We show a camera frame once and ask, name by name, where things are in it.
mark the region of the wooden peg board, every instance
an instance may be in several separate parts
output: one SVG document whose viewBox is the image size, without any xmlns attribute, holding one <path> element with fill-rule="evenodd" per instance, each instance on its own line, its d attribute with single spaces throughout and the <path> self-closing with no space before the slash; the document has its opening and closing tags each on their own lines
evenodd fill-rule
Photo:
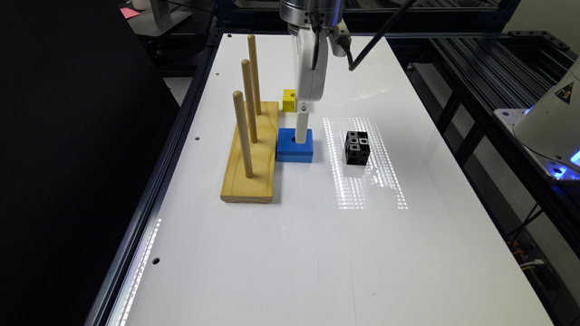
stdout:
<svg viewBox="0 0 580 326">
<path fill-rule="evenodd" d="M 257 143 L 250 142 L 254 176 L 247 178 L 236 126 L 220 195 L 221 200 L 226 203 L 272 202 L 278 130 L 277 101 L 262 102 L 262 114 L 256 116 L 256 128 Z"/>
</svg>

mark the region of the metal frame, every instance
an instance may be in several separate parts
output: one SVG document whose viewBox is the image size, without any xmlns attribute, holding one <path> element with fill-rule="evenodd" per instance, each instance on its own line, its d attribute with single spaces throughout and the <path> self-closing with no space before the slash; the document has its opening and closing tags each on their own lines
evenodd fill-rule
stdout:
<svg viewBox="0 0 580 326">
<path fill-rule="evenodd" d="M 531 107 L 549 88 L 549 82 L 538 78 L 535 72 L 520 64 L 521 61 L 501 44 L 492 47 L 490 43 L 479 42 L 482 48 L 477 48 L 470 47 L 475 43 L 464 40 L 460 37 L 430 39 L 431 47 L 427 49 L 435 67 L 475 121 L 455 153 L 456 160 L 463 166 L 483 136 L 486 136 L 580 257 L 580 187 L 565 185 L 546 177 L 493 114 L 493 110 L 499 108 L 501 103 L 514 109 Z M 552 46 L 548 42 L 544 45 L 547 48 Z M 488 56 L 479 56 L 478 51 L 485 51 Z M 575 56 L 561 50 L 555 53 L 559 53 L 559 56 L 550 60 L 558 63 L 555 66 L 564 72 L 566 69 L 561 68 L 570 66 Z M 489 59 L 490 55 L 500 58 L 502 66 L 494 65 Z M 492 72 L 496 82 L 489 82 Z M 448 123 L 455 113 L 456 105 L 457 102 L 452 101 L 446 106 L 437 121 L 438 125 L 443 127 Z"/>
<path fill-rule="evenodd" d="M 393 27 L 394 32 L 413 33 L 498 33 L 515 13 L 520 0 L 502 0 L 497 8 L 413 7 Z M 285 33 L 286 23 L 279 9 L 237 8 L 232 0 L 218 0 L 223 28 L 246 28 L 260 33 Z M 376 32 L 397 8 L 346 8 L 343 19 L 352 33 Z"/>
</svg>

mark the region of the white table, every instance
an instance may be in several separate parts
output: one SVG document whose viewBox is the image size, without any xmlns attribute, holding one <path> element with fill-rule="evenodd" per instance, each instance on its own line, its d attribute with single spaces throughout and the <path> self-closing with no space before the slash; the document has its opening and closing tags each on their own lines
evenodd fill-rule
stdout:
<svg viewBox="0 0 580 326">
<path fill-rule="evenodd" d="M 256 41 L 262 101 L 280 101 L 291 39 Z M 276 162 L 272 204 L 223 203 L 247 57 L 246 35 L 222 39 L 111 325 L 552 324 L 384 40 L 355 72 L 329 58 L 314 162 Z M 370 133 L 367 167 L 345 166 L 348 129 Z"/>
</svg>

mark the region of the wooden dowel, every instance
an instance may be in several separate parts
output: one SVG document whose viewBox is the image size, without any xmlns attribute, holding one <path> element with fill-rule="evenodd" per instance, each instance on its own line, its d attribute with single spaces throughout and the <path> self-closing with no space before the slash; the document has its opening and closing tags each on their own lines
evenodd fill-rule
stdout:
<svg viewBox="0 0 580 326">
<path fill-rule="evenodd" d="M 242 75 L 244 76 L 244 92 L 246 93 L 247 106 L 247 126 L 250 131 L 250 141 L 253 144 L 256 144 L 256 114 L 254 114 L 254 101 L 252 100 L 252 76 L 250 66 L 251 63 L 247 59 L 242 60 Z"/>
<path fill-rule="evenodd" d="M 252 66 L 252 89 L 254 90 L 254 107 L 256 115 L 262 114 L 262 102 L 260 100 L 260 80 L 257 77 L 257 54 L 256 37 L 253 34 L 247 36 L 247 47 L 250 51 L 250 65 Z"/>
<path fill-rule="evenodd" d="M 250 142 L 247 138 L 246 110 L 244 110 L 244 96 L 241 91 L 234 91 L 234 108 L 236 109 L 237 133 L 239 143 L 242 148 L 242 158 L 244 159 L 244 170 L 246 177 L 253 177 L 252 155 L 250 153 Z"/>
</svg>

